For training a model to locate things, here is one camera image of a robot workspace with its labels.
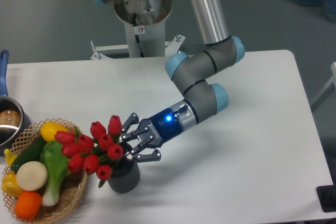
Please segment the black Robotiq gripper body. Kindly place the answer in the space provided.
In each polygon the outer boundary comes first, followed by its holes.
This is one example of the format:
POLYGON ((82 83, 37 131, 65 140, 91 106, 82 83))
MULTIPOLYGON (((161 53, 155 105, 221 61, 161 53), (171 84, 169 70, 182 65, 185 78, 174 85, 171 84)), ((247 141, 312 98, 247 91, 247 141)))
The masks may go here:
POLYGON ((164 143, 182 133, 181 123, 174 116, 174 111, 171 108, 166 108, 150 118, 142 119, 138 128, 143 129, 145 127, 148 128, 148 131, 140 134, 138 139, 144 141, 152 135, 153 140, 147 145, 147 148, 161 147, 164 143))

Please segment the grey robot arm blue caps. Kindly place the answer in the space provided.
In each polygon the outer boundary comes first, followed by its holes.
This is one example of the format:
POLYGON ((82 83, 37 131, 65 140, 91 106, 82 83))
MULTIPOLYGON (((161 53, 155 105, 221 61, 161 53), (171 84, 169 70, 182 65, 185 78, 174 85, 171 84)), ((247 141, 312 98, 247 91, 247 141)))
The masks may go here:
POLYGON ((94 0, 114 3, 114 11, 124 23, 130 58, 167 56, 165 71, 182 94, 182 101, 140 120, 132 114, 126 120, 121 141, 138 140, 129 159, 158 161, 160 147, 228 106, 228 95, 207 79, 243 59, 245 48, 226 25, 219 0, 191 0, 206 49, 189 56, 165 45, 165 22, 172 0, 94 0))

